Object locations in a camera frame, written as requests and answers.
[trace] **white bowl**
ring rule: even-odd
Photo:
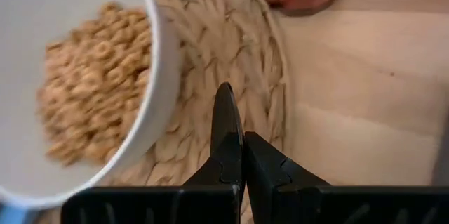
[[[48,144],[35,114],[44,48],[108,1],[146,6],[153,35],[150,81],[128,137],[105,166],[62,167],[45,157]],[[154,0],[0,0],[0,200],[27,209],[57,206],[141,157],[163,133],[175,105],[177,46]]]

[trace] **wicker placemat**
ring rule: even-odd
[[[215,92],[231,83],[246,131],[279,150],[288,119],[288,82],[277,24],[264,0],[156,0],[181,40],[184,63],[175,113],[165,136],[112,185],[180,185],[210,155]],[[47,211],[40,223],[58,223]],[[242,223],[252,219],[248,197]]]

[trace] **light wood surface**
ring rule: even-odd
[[[448,113],[449,0],[339,0],[278,17],[288,154],[334,184],[429,184]]]

